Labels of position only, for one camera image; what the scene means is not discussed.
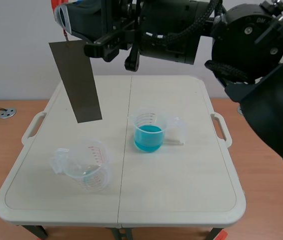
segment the measuring cup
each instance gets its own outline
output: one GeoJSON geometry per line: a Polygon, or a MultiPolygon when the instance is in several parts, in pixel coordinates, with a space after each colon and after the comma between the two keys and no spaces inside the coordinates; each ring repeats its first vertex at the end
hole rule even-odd
{"type": "Polygon", "coordinates": [[[110,180],[106,148],[100,141],[87,140],[70,149],[59,148],[49,163],[56,174],[65,173],[87,192],[102,190],[110,180]]]}
{"type": "Polygon", "coordinates": [[[179,117],[169,117],[155,107],[141,107],[129,118],[134,124],[135,145],[145,152],[150,153],[159,149],[168,130],[170,144],[185,144],[186,125],[179,117]]]}

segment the gray panel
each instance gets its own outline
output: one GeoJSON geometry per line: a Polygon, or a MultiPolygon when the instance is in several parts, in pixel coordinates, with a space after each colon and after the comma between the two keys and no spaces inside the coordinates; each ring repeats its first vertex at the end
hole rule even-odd
{"type": "Polygon", "coordinates": [[[84,54],[84,45],[82,40],[49,43],[78,123],[102,119],[92,65],[84,54]]]}

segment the brown wooden surface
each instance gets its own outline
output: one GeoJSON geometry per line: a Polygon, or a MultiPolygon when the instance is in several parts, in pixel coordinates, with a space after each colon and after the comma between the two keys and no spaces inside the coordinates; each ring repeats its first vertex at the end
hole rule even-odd
{"type": "MultiPolygon", "coordinates": [[[[226,120],[233,144],[230,154],[245,191],[243,218],[227,228],[227,240],[283,240],[283,163],[237,114],[237,104],[213,99],[214,109],[226,120]]],[[[0,187],[23,145],[21,138],[46,100],[0,101],[0,107],[17,109],[9,119],[0,119],[0,187]]],[[[137,228],[134,240],[203,240],[208,228],[137,228]]],[[[110,230],[95,227],[48,227],[49,240],[113,240],[110,230]]],[[[36,240],[22,227],[0,219],[0,240],[36,240]]]]}

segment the table handle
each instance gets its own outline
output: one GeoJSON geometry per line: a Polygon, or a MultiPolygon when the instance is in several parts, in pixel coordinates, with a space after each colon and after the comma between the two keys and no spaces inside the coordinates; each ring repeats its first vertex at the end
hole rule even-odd
{"type": "Polygon", "coordinates": [[[23,145],[26,144],[28,139],[35,137],[36,134],[34,136],[32,136],[32,134],[34,133],[35,129],[38,128],[39,124],[41,123],[41,120],[46,117],[46,114],[47,114],[46,112],[41,111],[33,117],[31,123],[29,124],[27,130],[25,131],[25,133],[21,138],[21,143],[23,145]]]}
{"type": "Polygon", "coordinates": [[[228,130],[228,127],[226,125],[225,119],[217,112],[211,114],[211,117],[218,122],[226,147],[229,148],[233,144],[233,140],[230,131],[228,130]]]}

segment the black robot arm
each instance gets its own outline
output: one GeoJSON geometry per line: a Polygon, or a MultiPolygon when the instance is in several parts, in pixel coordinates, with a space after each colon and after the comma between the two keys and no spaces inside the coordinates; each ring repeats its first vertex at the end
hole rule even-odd
{"type": "Polygon", "coordinates": [[[283,158],[283,2],[222,0],[84,0],[59,5],[54,16],[87,44],[91,58],[112,61],[130,50],[124,66],[137,71],[140,55],[194,64],[201,36],[212,37],[210,69],[255,133],[283,158]]]}

